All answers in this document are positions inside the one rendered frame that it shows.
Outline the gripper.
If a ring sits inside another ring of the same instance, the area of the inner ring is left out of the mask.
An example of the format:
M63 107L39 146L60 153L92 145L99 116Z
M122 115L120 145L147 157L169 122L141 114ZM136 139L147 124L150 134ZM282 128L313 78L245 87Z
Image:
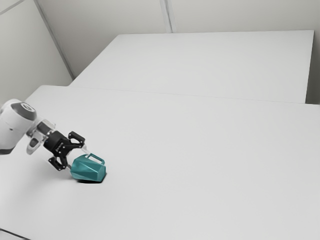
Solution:
M61 144L66 144L64 149L68 152L73 149L81 149L86 155L90 154L85 143L86 139L79 135L78 133L71 131L68 137L65 137L59 131L54 131L51 133L44 142L44 148L51 152L51 156L48 162L57 170L62 171L66 169L71 169L71 165L68 163L69 153L63 153L59 155L59 149Z

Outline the teal faceted mug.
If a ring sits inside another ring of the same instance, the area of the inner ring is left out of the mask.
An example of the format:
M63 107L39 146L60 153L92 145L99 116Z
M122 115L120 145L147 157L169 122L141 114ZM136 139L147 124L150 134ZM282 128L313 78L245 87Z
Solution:
M105 160L93 153L80 155L74 159L70 173L78 181L101 183L107 174Z

